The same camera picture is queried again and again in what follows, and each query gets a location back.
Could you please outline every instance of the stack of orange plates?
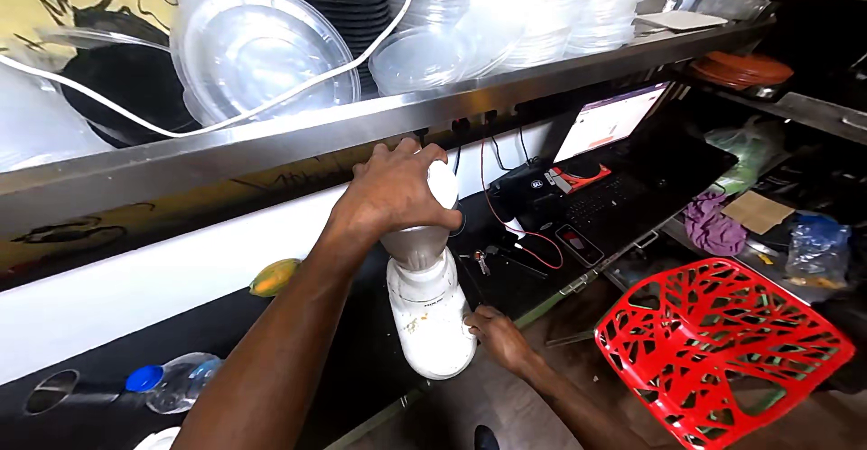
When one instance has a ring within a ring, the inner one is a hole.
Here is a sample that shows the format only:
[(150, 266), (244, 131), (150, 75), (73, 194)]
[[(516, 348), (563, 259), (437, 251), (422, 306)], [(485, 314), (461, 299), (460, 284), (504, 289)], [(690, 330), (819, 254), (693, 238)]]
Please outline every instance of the stack of orange plates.
[(739, 91), (778, 85), (794, 74), (786, 64), (767, 56), (734, 56), (719, 51), (694, 60), (689, 67), (701, 79)]

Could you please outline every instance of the blender base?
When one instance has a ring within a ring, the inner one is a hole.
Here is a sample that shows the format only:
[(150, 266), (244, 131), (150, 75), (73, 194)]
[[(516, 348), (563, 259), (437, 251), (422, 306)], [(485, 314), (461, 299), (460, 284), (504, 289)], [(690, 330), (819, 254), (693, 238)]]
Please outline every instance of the blender base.
[(476, 352), (476, 337), (464, 318), (469, 314), (457, 266), (445, 249), (433, 267), (405, 269), (390, 259), (388, 299), (403, 356), (416, 372), (431, 380), (455, 377)]

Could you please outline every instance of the hand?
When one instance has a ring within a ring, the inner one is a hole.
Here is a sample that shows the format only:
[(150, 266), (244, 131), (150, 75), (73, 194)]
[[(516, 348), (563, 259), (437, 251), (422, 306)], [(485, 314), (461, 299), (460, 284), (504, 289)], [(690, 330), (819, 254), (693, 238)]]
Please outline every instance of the hand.
[(412, 139), (402, 140), (393, 152), (377, 144), (367, 163), (352, 168), (355, 178), (331, 212), (331, 222), (373, 242), (414, 226), (460, 228), (461, 212), (443, 208), (428, 187), (428, 167), (435, 160), (447, 163), (446, 152), (435, 144), (419, 149)]
[(470, 333), (479, 337), (494, 360), (515, 376), (526, 377), (528, 368), (539, 357), (515, 323), (490, 306), (480, 305), (464, 323), (470, 327)]

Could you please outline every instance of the plastic water bottle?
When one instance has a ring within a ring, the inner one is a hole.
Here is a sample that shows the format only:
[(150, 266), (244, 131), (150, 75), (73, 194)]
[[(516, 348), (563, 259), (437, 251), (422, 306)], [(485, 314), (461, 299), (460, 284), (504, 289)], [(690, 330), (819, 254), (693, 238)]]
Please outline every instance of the plastic water bottle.
[(182, 413), (192, 408), (222, 364), (218, 356), (201, 352), (179, 356), (137, 369), (126, 378), (126, 390), (145, 394), (147, 407), (157, 413)]

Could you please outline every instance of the white wall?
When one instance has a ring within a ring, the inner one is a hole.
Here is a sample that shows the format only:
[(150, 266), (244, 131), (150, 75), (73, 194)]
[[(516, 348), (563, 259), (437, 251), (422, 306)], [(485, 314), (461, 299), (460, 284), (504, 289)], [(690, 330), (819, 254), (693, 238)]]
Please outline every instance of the white wall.
[[(549, 128), (526, 128), (530, 156), (538, 154)], [(517, 131), (498, 136), (497, 142), (504, 166), (524, 162)], [(461, 151), (461, 198), (482, 189), (480, 150), (477, 142)], [(450, 151), (451, 164), (456, 152)], [(485, 182), (503, 173), (489, 139)], [(336, 186), (0, 293), (0, 384), (241, 289), (277, 260), (306, 257), (345, 188)]]

